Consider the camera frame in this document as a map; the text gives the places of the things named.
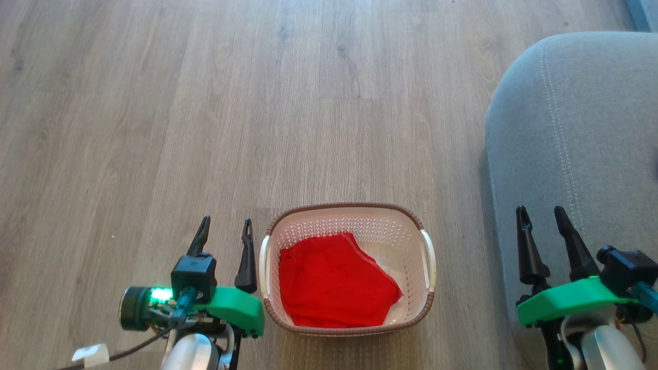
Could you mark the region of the red cloth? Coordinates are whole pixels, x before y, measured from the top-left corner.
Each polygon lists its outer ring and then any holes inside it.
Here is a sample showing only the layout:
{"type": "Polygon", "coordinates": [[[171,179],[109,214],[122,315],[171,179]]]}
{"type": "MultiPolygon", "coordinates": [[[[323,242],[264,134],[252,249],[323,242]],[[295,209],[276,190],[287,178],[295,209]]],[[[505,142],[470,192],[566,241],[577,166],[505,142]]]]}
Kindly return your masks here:
{"type": "Polygon", "coordinates": [[[404,296],[353,233],[308,237],[280,251],[280,297],[296,326],[380,326],[404,296]]]}

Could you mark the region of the grey sofa seat cushion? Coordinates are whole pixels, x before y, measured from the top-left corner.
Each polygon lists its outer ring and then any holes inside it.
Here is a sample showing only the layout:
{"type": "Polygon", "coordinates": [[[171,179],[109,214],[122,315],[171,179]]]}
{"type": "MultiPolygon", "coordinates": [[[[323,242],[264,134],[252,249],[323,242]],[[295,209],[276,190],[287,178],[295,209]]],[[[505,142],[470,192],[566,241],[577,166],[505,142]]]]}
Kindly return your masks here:
{"type": "Polygon", "coordinates": [[[525,206],[552,286],[569,262],[562,206],[592,255],[603,246],[658,262],[658,33],[554,35],[508,68],[486,115],[486,161],[505,303],[531,370],[547,370],[541,334],[519,325],[517,206],[525,206]]]}

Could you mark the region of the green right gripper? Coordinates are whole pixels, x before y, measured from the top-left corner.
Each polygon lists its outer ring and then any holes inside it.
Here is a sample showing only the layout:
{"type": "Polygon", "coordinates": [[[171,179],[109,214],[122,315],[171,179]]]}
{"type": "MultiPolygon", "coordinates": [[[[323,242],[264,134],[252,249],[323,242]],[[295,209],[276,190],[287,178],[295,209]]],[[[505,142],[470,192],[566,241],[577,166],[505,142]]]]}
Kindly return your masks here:
{"type": "Polygon", "coordinates": [[[517,305],[522,326],[537,326],[567,316],[603,309],[615,304],[637,304],[631,297],[618,297],[598,277],[601,273],[566,210],[553,209],[559,234],[564,239],[569,259],[571,283],[549,288],[549,267],[541,260],[533,238],[533,223],[525,206],[516,208],[519,281],[531,286],[531,295],[517,305]]]}

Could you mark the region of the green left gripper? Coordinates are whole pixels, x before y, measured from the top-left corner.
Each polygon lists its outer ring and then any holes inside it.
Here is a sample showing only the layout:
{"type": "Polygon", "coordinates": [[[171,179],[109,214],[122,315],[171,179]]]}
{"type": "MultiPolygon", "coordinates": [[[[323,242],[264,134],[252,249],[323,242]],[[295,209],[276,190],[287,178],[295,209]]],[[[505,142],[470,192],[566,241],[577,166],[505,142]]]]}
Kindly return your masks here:
{"type": "MultiPolygon", "coordinates": [[[[196,257],[204,252],[211,226],[211,216],[204,216],[186,253],[196,257]]],[[[196,304],[195,309],[206,311],[214,318],[237,326],[246,335],[265,335],[265,310],[263,302],[250,293],[257,291],[257,272],[251,218],[244,221],[242,231],[242,255],[240,266],[234,279],[235,287],[216,287],[214,296],[207,304],[196,304]]]]}

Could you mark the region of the black cylindrical actuator green light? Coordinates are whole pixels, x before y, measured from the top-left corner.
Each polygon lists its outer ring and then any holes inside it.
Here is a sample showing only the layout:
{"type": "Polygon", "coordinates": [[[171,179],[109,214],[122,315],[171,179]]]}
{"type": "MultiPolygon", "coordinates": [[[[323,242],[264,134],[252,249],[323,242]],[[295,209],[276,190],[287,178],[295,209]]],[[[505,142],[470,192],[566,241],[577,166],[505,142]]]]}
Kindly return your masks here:
{"type": "Polygon", "coordinates": [[[155,287],[130,286],[121,299],[118,309],[120,326],[126,331],[147,331],[153,326],[169,325],[169,314],[158,308],[163,301],[152,297],[155,287]]]}

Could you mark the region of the white perforated laundry basket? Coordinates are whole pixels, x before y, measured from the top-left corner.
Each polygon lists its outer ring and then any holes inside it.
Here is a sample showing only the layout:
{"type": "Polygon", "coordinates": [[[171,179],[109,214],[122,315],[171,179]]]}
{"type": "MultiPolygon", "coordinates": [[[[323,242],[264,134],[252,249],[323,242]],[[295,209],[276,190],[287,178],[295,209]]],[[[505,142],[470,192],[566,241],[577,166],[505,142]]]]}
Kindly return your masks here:
{"type": "Polygon", "coordinates": [[[360,337],[416,325],[434,302],[436,257],[423,223],[408,209],[387,203],[323,203],[287,209],[269,225],[261,242],[259,284],[266,313],[278,326],[300,335],[360,337]],[[403,296],[379,326],[313,328],[294,325],[280,297],[281,250],[308,237],[350,232],[360,248],[385,270],[403,296]]]}

